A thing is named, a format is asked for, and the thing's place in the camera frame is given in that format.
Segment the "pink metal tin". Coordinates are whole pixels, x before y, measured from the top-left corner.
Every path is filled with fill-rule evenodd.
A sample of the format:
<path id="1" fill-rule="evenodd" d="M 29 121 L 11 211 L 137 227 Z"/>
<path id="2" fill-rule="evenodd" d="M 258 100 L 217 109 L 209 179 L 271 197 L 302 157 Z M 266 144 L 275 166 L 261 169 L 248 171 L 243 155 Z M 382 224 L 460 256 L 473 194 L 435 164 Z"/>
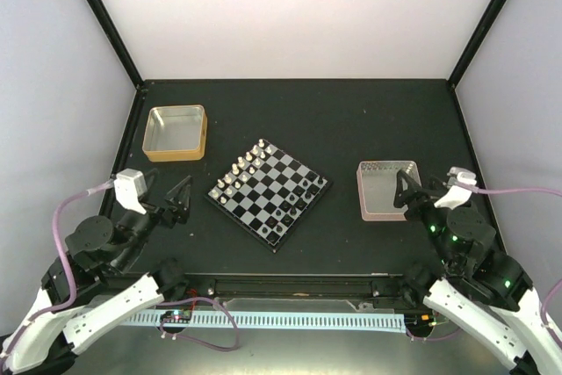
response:
<path id="1" fill-rule="evenodd" d="M 397 174 L 404 170 L 418 184 L 421 182 L 414 161 L 363 161 L 357 168 L 357 188 L 362 219 L 405 221 L 405 208 L 393 204 Z"/>

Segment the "black white chess board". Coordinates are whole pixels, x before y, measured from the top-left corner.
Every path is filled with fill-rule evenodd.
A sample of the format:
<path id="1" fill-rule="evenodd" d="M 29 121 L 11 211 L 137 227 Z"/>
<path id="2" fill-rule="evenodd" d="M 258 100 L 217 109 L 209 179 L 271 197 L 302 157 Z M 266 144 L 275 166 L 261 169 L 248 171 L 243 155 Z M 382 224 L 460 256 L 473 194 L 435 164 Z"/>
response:
<path id="1" fill-rule="evenodd" d="M 232 172 L 232 164 L 231 168 L 225 172 L 223 177 L 219 178 L 225 183 L 224 176 L 229 174 L 232 178 L 232 183 L 225 183 L 225 187 L 220 189 L 217 185 L 219 179 L 217 179 L 214 185 L 211 186 L 205 193 L 205 198 L 254 239 L 258 240 L 269 251 L 277 253 L 284 242 L 289 239 L 296 226 L 310 213 L 313 207 L 320 201 L 322 196 L 329 190 L 332 185 L 332 181 L 318 171 L 305 165 L 300 160 L 294 158 L 279 146 L 266 139 L 263 140 L 265 142 L 265 148 L 260 148 L 258 146 L 259 140 L 255 145 L 258 146 L 259 155 L 261 151 L 266 154 L 265 160 L 262 160 L 259 155 L 254 155 L 252 153 L 252 148 L 255 145 L 247 151 L 252 154 L 253 161 L 256 158 L 260 159 L 261 166 L 257 169 L 253 166 L 253 161 L 248 162 L 245 159 L 245 154 L 247 153 L 245 152 L 241 155 L 245 162 L 245 166 L 243 168 L 239 167 L 238 158 L 236 159 L 236 162 L 233 163 L 238 165 L 240 173 L 235 175 Z M 265 151 L 268 144 L 271 145 L 272 154 L 268 154 Z M 254 167 L 256 170 L 254 175 L 250 175 L 247 172 L 247 169 L 250 166 Z M 291 228 L 280 243 L 272 247 L 264 238 L 262 238 L 261 235 L 258 234 L 258 229 L 263 225 L 265 220 L 263 206 L 266 206 L 269 203 L 277 191 L 279 191 L 283 186 L 288 185 L 288 179 L 298 182 L 302 177 L 306 176 L 309 171 L 313 171 L 314 173 L 325 177 L 328 180 L 328 187 L 320 194 L 320 197 L 313 202 L 312 206 L 304 212 L 304 215 L 297 221 L 295 226 Z M 220 194 L 219 197 L 212 198 L 210 194 L 211 190 L 216 190 Z"/>

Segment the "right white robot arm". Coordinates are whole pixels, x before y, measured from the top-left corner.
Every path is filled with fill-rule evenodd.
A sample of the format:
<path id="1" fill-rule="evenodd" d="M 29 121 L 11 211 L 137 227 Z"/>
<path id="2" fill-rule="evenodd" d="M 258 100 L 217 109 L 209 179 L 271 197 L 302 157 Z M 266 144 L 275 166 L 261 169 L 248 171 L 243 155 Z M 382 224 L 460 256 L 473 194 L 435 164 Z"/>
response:
<path id="1" fill-rule="evenodd" d="M 399 286 L 401 301 L 426 306 L 486 347 L 512 374 L 559 374 L 561 330 L 525 269 L 494 248 L 497 235 L 472 201 L 484 193 L 476 176 L 453 167 L 428 188 L 404 170 L 394 205 L 423 225 L 440 260 L 434 272 L 416 264 Z"/>

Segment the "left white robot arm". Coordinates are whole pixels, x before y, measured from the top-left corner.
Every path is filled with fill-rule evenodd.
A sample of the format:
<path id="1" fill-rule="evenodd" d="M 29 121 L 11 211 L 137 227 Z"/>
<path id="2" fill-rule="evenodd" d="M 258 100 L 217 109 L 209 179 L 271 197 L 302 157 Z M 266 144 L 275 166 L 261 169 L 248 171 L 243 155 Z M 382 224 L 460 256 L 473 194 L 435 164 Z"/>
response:
<path id="1" fill-rule="evenodd" d="M 58 205 L 52 218 L 57 257 L 41 279 L 25 318 L 1 339 L 3 374 L 62 374 L 97 339 L 128 317 L 187 297 L 187 277 L 179 262 L 168 258 L 108 303 L 85 309 L 94 298 L 109 292 L 111 278 L 131 269 L 156 228 L 173 228 L 189 219 L 192 178 L 182 179 L 165 195 L 164 206 L 156 206 L 148 198 L 157 178 L 157 169 L 125 169 Z M 106 190 L 115 191 L 125 210 L 123 217 L 112 222 L 95 215 L 83 220 L 72 234 L 61 236 L 63 209 Z"/>

